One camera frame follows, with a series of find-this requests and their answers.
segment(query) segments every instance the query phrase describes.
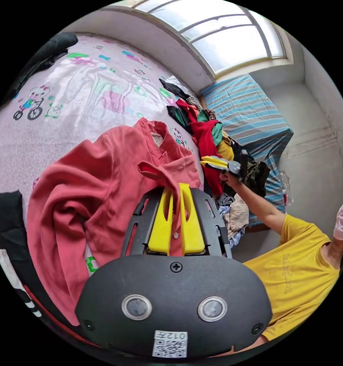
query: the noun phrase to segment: screw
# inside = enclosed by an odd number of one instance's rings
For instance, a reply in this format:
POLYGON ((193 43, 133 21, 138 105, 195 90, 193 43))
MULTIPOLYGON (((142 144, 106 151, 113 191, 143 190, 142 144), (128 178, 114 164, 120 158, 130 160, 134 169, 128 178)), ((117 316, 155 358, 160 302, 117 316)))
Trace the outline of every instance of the screw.
POLYGON ((89 320, 84 320, 84 325, 85 325, 85 328, 88 330, 88 331, 93 331, 94 330, 94 325, 91 321, 89 320))
POLYGON ((171 265, 170 265, 170 269, 172 272, 174 273, 178 273, 180 272, 182 269, 183 269, 183 266, 181 263, 179 262, 173 262, 171 265))
POLYGON ((262 323, 258 323, 255 326, 253 326, 252 328, 252 334, 258 334, 263 328, 263 324, 262 323))

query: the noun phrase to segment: pile of clothes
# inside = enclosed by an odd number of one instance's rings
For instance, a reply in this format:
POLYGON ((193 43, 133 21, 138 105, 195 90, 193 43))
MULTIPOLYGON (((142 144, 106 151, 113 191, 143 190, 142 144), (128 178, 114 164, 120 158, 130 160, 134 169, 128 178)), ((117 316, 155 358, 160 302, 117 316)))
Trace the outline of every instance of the pile of clothes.
MULTIPOLYGON (((217 120, 212 109, 203 109, 199 101, 179 87, 179 83, 159 79, 163 88, 179 99, 176 106, 167 106, 168 114, 190 135, 200 156, 215 155, 240 162, 243 147, 232 139, 217 120)), ((228 185, 221 183, 219 172, 208 167, 204 170, 204 191, 216 198, 216 205, 228 229, 230 247, 235 246, 249 224, 246 203, 228 185)), ((264 162, 256 162, 248 153, 247 174, 243 183, 261 197, 266 195, 265 183, 270 169, 264 162)))
POLYGON ((141 118, 83 141, 48 166, 30 196, 26 228, 21 193, 0 193, 0 252, 20 280, 16 288, 84 338, 75 307, 85 282, 120 257, 135 207, 158 186, 175 197, 170 255, 182 255, 179 182, 199 188, 194 156, 165 123, 141 118))

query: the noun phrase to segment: red garment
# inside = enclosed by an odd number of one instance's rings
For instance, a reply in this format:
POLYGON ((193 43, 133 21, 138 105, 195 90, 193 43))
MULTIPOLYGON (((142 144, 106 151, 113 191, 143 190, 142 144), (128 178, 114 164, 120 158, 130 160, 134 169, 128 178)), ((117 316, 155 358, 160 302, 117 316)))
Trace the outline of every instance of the red garment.
MULTIPOLYGON (((99 266, 118 258, 143 194, 167 184, 179 195, 177 183, 199 187, 195 158, 164 123, 145 118, 83 141, 43 172, 29 200, 28 247, 43 287, 72 325, 79 325, 74 310, 88 279, 86 240, 99 266), (163 137, 160 147, 152 132, 163 137)), ((170 255, 182 255, 180 235, 170 255)))
MULTIPOLYGON (((212 129, 215 127, 217 120, 207 122, 190 122, 189 125, 197 139, 199 153, 202 156, 215 155, 221 157, 217 152, 217 147, 213 142, 212 129)), ((222 187, 220 183, 220 174, 217 170, 208 167, 203 167, 208 184, 211 187, 212 193, 217 197, 222 195, 222 187)))
POLYGON ((190 106, 188 103, 186 103, 183 99, 178 99, 176 101, 177 105, 185 110, 188 113, 189 122, 197 122, 197 116, 198 113, 196 112, 196 109, 194 109, 193 106, 190 106))

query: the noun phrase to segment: bed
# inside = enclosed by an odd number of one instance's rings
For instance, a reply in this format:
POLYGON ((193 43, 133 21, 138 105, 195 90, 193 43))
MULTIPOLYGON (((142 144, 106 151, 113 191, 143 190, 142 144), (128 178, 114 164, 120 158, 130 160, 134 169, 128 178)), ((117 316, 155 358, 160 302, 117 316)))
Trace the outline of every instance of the bed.
POLYGON ((193 152, 203 182, 196 145, 168 115, 166 106, 175 105, 177 97, 159 78, 171 71, 116 40, 77 36, 66 56, 34 74, 0 110, 0 192, 22 193, 24 220, 33 185, 48 165, 81 141, 95 141, 115 126, 133 126, 142 116, 165 122, 175 140, 193 152), (38 95, 35 106, 31 95, 38 95))
MULTIPOLYGON (((289 124, 250 75, 214 84, 201 94, 228 135, 246 147, 256 161, 267 163, 271 172, 265 198, 285 212, 278 162, 293 136, 289 124)), ((249 223, 262 224, 252 213, 249 223)))

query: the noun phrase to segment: hand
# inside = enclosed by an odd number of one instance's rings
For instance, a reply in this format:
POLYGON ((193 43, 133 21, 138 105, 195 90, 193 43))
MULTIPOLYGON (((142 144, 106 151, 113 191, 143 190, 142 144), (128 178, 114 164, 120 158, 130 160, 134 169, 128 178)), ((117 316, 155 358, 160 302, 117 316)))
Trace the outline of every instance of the hand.
POLYGON ((220 173, 220 181, 225 182, 232 189, 235 189, 237 185, 241 184, 239 177, 231 173, 220 173))

